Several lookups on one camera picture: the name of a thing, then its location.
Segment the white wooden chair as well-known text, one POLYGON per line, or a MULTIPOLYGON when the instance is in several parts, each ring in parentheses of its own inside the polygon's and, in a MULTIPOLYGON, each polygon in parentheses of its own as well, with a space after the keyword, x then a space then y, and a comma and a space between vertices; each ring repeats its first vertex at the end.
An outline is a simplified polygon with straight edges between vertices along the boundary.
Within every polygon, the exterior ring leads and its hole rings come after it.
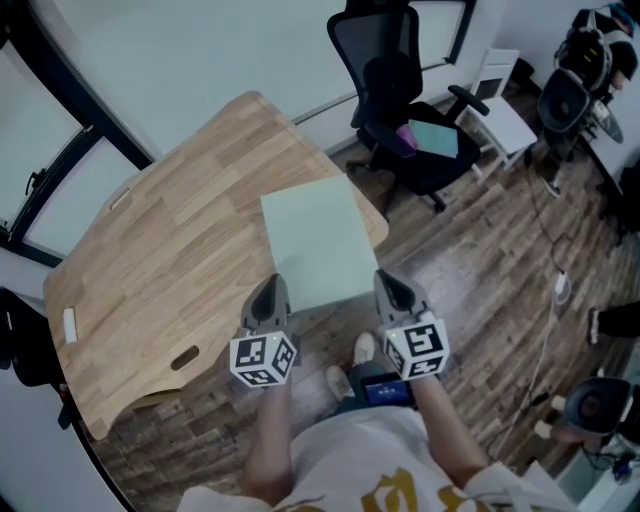
POLYGON ((495 93, 481 100, 489 113, 483 115, 474 107, 466 107, 456 120, 459 126, 468 124, 474 133, 481 135, 485 142, 480 147, 482 155, 487 152, 494 152, 496 155, 494 161, 484 168, 478 164, 472 165, 479 182, 484 181, 499 167, 510 169, 538 141, 529 125, 503 96, 519 55, 518 50, 486 49, 471 86, 471 93, 475 95, 484 83, 497 83, 495 93))

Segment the black device with blue screen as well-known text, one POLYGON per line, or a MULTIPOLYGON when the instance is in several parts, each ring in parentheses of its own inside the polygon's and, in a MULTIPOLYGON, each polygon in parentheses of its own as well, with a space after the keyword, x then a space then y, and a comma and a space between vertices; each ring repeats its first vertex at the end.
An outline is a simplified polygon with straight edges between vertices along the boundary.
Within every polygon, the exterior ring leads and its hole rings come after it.
POLYGON ((361 381, 361 388, 370 407, 416 407, 410 386, 395 373, 366 377, 361 381))

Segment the person's white printed shirt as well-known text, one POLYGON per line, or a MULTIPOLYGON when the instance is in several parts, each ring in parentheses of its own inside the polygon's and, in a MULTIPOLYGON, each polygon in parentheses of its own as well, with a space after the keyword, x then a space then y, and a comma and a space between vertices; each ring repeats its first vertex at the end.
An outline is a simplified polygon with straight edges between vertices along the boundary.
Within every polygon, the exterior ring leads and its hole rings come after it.
POLYGON ((292 443, 294 485, 276 506, 207 487, 177 512, 578 512, 553 485, 492 464, 458 488, 434 461, 419 414, 399 407, 343 413, 292 443))

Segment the person's right white shoe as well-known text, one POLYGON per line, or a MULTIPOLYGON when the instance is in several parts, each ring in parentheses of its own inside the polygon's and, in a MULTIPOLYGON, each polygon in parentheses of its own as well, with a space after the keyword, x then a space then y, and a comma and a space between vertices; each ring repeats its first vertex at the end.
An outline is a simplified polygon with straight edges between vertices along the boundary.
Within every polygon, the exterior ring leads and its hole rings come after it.
POLYGON ((376 353, 376 340, 371 333, 360 334, 354 344, 353 363, 356 367, 372 361, 376 353))

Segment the purple object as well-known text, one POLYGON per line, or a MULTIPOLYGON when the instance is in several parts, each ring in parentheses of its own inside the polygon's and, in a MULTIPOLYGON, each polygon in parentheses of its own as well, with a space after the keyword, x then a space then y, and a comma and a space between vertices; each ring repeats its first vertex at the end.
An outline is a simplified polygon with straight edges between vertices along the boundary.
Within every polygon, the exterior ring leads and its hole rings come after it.
POLYGON ((407 157, 414 156, 418 149, 418 143, 411 131, 410 126, 408 124, 401 125, 396 130, 396 135, 405 143, 406 146, 409 147, 409 150, 406 151, 407 157))

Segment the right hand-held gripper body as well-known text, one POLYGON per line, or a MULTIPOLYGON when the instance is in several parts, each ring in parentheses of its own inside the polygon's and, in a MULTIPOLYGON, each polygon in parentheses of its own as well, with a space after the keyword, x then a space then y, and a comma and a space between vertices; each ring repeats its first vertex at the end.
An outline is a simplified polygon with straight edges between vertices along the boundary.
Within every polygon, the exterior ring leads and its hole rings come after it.
POLYGON ((438 375, 448 360, 445 323, 424 311, 406 325, 387 329, 383 352, 404 381, 438 375))

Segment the wooden table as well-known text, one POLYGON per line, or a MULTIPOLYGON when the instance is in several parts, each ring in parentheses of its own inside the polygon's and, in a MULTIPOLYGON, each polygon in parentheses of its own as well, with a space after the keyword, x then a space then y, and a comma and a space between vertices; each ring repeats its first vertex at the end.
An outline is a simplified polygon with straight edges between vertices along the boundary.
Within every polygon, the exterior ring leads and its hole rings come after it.
POLYGON ((43 289, 63 375, 93 438, 229 358, 244 302, 279 274, 261 197, 339 173, 249 91, 105 202, 43 289), (66 308, 75 310, 73 344, 66 308))

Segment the person's dark trousers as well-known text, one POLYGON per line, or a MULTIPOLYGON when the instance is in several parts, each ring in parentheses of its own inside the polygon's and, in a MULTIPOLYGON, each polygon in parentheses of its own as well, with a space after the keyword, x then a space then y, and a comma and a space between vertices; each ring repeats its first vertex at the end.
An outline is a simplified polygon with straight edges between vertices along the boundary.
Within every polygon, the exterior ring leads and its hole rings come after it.
POLYGON ((395 372, 387 372, 386 369, 381 364, 376 363, 375 361, 370 361, 368 363, 365 363, 356 367, 352 367, 351 370, 346 374, 355 392, 355 397, 350 399, 344 399, 342 401, 337 401, 338 405, 333 415, 337 416, 343 413, 352 412, 352 411, 361 410, 361 409, 379 408, 379 407, 370 407, 367 405, 367 402, 364 398, 363 390, 361 388, 361 381, 364 378, 369 376, 381 375, 386 373, 395 373, 395 372))

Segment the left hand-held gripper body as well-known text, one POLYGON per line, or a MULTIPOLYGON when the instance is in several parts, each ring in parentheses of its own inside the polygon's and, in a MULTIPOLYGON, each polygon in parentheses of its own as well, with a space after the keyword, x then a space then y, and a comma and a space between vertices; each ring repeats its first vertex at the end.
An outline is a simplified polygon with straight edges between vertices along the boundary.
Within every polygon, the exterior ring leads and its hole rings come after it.
POLYGON ((289 326, 239 327, 229 343, 231 373, 249 388, 285 384, 298 355, 291 336, 289 326))

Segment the large black framed window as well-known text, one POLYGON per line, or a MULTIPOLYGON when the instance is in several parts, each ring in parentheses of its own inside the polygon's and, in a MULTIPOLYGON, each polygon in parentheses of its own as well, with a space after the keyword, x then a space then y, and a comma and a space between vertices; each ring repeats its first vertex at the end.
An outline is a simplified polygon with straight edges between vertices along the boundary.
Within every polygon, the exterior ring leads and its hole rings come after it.
POLYGON ((38 0, 0 0, 0 248, 56 267, 71 237, 46 230, 60 186, 114 158, 153 158, 54 38, 38 0))

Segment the teal book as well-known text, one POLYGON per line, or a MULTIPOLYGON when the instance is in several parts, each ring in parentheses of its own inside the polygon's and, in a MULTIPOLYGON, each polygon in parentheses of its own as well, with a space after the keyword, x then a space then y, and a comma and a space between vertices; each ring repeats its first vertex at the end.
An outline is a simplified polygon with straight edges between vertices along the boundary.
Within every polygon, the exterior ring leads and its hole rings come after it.
POLYGON ((456 129, 413 119, 409 120, 408 126, 418 150, 448 158, 458 156, 456 129))

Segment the black mesh office chair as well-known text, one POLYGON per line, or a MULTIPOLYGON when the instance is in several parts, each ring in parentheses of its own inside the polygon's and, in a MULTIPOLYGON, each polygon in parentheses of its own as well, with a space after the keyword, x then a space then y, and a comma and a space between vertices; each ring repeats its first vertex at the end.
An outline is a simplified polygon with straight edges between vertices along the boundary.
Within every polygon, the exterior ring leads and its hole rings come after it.
POLYGON ((419 54, 419 17, 408 4, 378 4, 348 8, 327 22, 329 39, 352 79, 358 98, 350 125, 369 150, 367 160, 351 160, 348 169, 366 167, 387 170, 394 182, 386 201, 391 203, 399 187, 418 197, 428 197, 436 212, 446 205, 438 191, 468 172, 480 158, 479 146, 456 123, 466 107, 486 115, 489 109, 471 92, 451 85, 456 101, 446 113, 420 101, 423 72, 419 54), (419 120, 457 130, 456 158, 409 147, 396 130, 409 120, 419 120))

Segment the white desk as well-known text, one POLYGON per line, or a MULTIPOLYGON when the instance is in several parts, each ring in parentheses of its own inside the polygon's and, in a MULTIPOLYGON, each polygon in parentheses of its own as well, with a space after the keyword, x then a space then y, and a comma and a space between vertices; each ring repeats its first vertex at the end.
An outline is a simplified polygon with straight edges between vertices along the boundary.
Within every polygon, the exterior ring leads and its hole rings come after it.
POLYGON ((640 138, 615 142, 601 128, 591 128, 582 134, 585 149, 607 183, 619 190, 623 171, 634 167, 640 159, 640 138))

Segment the person's right forearm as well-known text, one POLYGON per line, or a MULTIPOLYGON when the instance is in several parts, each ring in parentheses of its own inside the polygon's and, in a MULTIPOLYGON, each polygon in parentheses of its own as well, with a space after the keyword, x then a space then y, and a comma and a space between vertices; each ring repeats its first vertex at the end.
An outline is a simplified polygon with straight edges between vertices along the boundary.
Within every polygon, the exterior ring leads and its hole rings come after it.
POLYGON ((436 376, 413 380, 411 388, 425 425, 432 458, 452 482, 463 489, 488 467, 488 457, 436 376))

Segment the person's left white shoe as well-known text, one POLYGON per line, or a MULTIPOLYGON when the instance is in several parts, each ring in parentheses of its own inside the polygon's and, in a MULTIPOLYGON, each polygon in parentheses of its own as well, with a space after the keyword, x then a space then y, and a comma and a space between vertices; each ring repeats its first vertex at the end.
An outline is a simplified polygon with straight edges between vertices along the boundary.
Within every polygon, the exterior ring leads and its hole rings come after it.
POLYGON ((337 365, 326 369, 327 385, 337 401, 355 397, 355 392, 349 382, 347 374, 337 365))

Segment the light green cloth sheet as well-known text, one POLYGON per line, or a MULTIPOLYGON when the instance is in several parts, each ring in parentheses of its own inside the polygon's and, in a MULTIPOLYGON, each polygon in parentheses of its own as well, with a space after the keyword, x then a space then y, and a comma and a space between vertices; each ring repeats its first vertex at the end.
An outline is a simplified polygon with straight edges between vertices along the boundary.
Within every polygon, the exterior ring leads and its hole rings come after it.
POLYGON ((294 313, 373 291, 378 263, 346 176, 264 195, 261 207, 294 313))

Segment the person's white shoe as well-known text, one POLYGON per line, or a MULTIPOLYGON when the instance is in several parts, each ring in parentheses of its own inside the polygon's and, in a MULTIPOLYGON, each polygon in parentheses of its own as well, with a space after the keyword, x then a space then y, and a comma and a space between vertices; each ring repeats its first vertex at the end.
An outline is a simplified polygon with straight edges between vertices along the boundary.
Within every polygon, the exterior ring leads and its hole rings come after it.
POLYGON ((327 385, 337 401, 355 397, 355 392, 349 382, 347 374, 337 365, 326 369, 327 385))
POLYGON ((354 344, 353 363, 356 367, 372 361, 376 353, 376 340, 371 333, 360 334, 354 344))

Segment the person's left forearm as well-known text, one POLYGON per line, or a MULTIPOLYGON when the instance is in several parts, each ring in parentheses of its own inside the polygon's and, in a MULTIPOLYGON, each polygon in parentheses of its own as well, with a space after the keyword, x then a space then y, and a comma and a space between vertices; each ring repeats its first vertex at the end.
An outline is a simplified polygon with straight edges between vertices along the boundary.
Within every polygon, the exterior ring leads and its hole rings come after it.
POLYGON ((290 380, 264 390, 242 472, 242 494, 272 507, 286 498, 293 486, 291 407, 290 380))

